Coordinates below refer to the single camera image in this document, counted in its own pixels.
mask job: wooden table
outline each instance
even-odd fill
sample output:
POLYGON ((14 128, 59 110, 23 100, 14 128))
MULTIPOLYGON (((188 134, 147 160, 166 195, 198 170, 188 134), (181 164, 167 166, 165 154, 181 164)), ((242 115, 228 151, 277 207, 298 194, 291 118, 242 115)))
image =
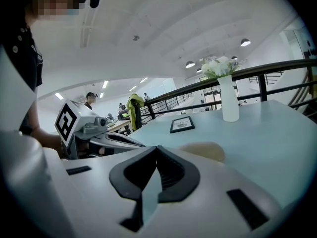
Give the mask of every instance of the wooden table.
POLYGON ((132 124, 130 120, 123 120, 123 121, 116 121, 115 124, 111 127, 108 128, 108 131, 110 132, 115 132, 119 129, 124 128, 125 126, 129 126, 129 129, 131 131, 131 133, 133 132, 132 130, 132 124))

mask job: green jacket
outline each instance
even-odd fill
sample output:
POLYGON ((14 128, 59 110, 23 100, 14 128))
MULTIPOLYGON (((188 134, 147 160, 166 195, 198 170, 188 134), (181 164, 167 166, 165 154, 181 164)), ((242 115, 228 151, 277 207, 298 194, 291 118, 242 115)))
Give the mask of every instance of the green jacket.
POLYGON ((131 100, 134 100, 136 103, 138 103, 140 105, 140 107, 144 107, 144 100, 142 97, 140 97, 137 94, 132 94, 127 102, 127 109, 129 111, 130 114, 130 120, 131 120, 131 124, 132 124, 132 128, 134 130, 137 130, 136 125, 135 125, 135 109, 134 106, 132 105, 131 100))

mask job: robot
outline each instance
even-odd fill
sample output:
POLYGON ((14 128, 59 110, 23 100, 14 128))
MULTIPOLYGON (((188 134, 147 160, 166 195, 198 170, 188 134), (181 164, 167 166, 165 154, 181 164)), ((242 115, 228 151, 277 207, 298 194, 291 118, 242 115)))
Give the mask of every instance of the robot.
POLYGON ((117 154, 144 147, 140 142, 107 131, 108 120, 100 117, 79 102, 66 100, 61 108, 55 127, 60 135, 66 157, 70 160, 100 157, 99 149, 105 149, 105 155, 117 154), (89 151, 80 155, 79 145, 89 144, 89 151))
POLYGON ((7 103, 11 110, 0 117, 1 175, 17 206, 46 236, 266 237, 285 218, 272 196, 234 169, 109 133, 104 118, 69 100, 56 127, 72 160, 61 161, 55 150, 17 131, 35 96, 7 62, 1 86, 25 102, 14 111, 7 103), (98 147, 111 154, 79 159, 78 142, 95 145, 91 154, 98 147))

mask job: ceiling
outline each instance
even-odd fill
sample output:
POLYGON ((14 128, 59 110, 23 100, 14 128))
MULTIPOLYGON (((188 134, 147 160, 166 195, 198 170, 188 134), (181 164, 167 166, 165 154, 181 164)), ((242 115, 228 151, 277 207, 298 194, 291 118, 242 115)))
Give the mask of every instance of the ceiling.
POLYGON ((101 78, 188 77, 197 66, 186 70, 185 63, 208 55, 243 59, 292 10, 285 0, 101 0, 96 9, 88 3, 76 16, 32 27, 44 55, 47 89, 40 96, 101 78), (251 45, 241 47, 243 38, 251 45))
MULTIPOLYGON (((148 78, 143 83, 140 83, 141 80, 141 78, 113 80, 108 82, 105 89, 102 89, 104 81, 95 82, 92 84, 71 88, 65 91, 60 91, 59 94, 64 99, 70 99, 77 102, 84 102, 86 101, 86 94, 88 92, 92 92, 98 94, 98 102, 101 102, 107 99, 111 99, 113 97, 129 95, 135 92, 136 90, 140 89, 140 87, 149 84, 153 79, 148 78), (137 88, 130 92, 129 90, 134 86, 137 86, 137 88), (100 98, 100 93, 102 92, 104 93, 104 95, 102 98, 100 98)), ((55 96, 55 94, 49 95, 38 101, 39 106, 54 111, 59 111, 63 103, 64 100, 60 100, 58 97, 55 96)))

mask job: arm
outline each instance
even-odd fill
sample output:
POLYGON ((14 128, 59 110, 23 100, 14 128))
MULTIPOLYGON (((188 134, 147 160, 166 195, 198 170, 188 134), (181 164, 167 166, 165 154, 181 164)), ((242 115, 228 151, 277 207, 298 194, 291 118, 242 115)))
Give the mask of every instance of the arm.
POLYGON ((40 128, 37 101, 35 100, 28 111, 29 124, 32 126, 32 136, 39 141, 43 147, 52 148, 57 151, 60 157, 63 157, 61 141, 59 135, 51 135, 40 128))

